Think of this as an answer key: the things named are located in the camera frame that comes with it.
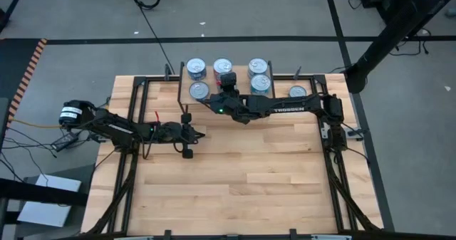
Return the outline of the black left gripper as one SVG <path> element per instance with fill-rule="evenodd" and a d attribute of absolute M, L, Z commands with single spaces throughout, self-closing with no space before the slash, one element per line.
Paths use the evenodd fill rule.
<path fill-rule="evenodd" d="M 190 125 L 191 120 L 192 115 L 190 113 L 184 113 L 181 115 L 181 123 L 166 123 L 171 138 L 170 142 L 175 151 L 180 153 L 184 159 L 193 158 L 193 150 L 189 148 L 189 145 L 193 144 L 194 141 L 199 141 L 199 139 L 205 137 L 205 134 L 202 132 L 195 131 L 195 133 L 193 133 L 193 129 Z"/>

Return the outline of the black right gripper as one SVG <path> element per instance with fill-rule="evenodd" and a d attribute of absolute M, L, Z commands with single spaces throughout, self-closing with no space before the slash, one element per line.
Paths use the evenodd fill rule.
<path fill-rule="evenodd" d="M 236 73 L 221 74 L 221 91 L 218 94 L 211 94 L 209 99 L 199 99 L 199 102 L 215 113 L 229 115 L 234 121 L 246 125 L 250 122 L 249 116 L 245 115 L 248 109 L 235 88 L 236 83 Z"/>

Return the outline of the teal label seafood can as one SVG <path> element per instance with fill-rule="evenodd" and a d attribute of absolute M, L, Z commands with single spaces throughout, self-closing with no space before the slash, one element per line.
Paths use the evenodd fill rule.
<path fill-rule="evenodd" d="M 264 74 L 254 75 L 250 80 L 251 94 L 268 95 L 271 88 L 271 79 Z"/>
<path fill-rule="evenodd" d="M 252 78 L 255 75 L 266 74 L 268 63 L 263 58 L 253 58 L 248 64 L 248 75 Z"/>

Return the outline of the wooden shelf with black legs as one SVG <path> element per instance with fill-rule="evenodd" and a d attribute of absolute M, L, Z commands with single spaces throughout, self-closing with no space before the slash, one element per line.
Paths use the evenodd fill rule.
<path fill-rule="evenodd" d="M 207 84 L 209 88 L 208 95 L 218 94 L 221 91 L 221 88 L 217 83 L 217 76 L 213 69 L 213 64 L 205 62 L 206 76 L 200 81 Z M 232 70 L 237 74 L 237 83 L 235 85 L 236 89 L 239 90 L 241 94 L 250 94 L 250 78 L 248 76 L 248 66 L 232 66 Z M 185 108 L 186 105 L 199 105 L 199 103 L 190 95 L 190 86 L 195 83 L 190 77 L 189 71 L 187 69 L 187 64 L 182 62 L 180 69 L 180 79 L 179 79 L 179 93 L 177 95 L 177 101 Z"/>

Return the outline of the black power adapter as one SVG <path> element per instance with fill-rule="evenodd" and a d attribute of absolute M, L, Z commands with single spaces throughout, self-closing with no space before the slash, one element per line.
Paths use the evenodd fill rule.
<path fill-rule="evenodd" d="M 51 148 L 56 152 L 66 149 L 69 145 L 72 145 L 78 140 L 78 135 L 73 132 L 68 132 L 64 136 L 60 137 L 56 141 L 51 143 Z"/>

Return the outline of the black floor beam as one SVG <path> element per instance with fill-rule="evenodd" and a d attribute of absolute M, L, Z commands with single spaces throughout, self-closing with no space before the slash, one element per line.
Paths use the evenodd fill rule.
<path fill-rule="evenodd" d="M 88 194 L 0 179 L 0 198 L 83 207 Z"/>

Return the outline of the white flat board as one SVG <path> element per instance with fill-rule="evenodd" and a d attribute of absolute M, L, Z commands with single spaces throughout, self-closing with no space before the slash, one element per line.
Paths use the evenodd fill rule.
<path fill-rule="evenodd" d="M 36 185 L 77 192 L 81 187 L 81 181 L 40 174 Z M 70 210 L 71 206 L 66 204 L 46 204 L 27 201 L 19 214 L 18 220 L 20 222 L 63 227 Z"/>

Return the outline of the black tower with round display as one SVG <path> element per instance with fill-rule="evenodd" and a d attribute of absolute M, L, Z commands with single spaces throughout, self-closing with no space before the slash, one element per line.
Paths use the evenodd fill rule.
<path fill-rule="evenodd" d="M 408 0 L 391 22 L 372 42 L 366 52 L 350 68 L 345 70 L 346 83 L 350 93 L 359 93 L 366 86 L 368 74 L 397 46 L 410 32 L 436 10 L 443 0 Z"/>

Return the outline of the black mat with striped edge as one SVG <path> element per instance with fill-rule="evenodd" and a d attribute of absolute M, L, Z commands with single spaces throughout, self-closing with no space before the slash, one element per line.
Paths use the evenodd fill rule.
<path fill-rule="evenodd" d="M 17 114 L 47 42 L 45 38 L 0 39 L 0 98 L 9 101 L 4 116 L 7 126 Z"/>

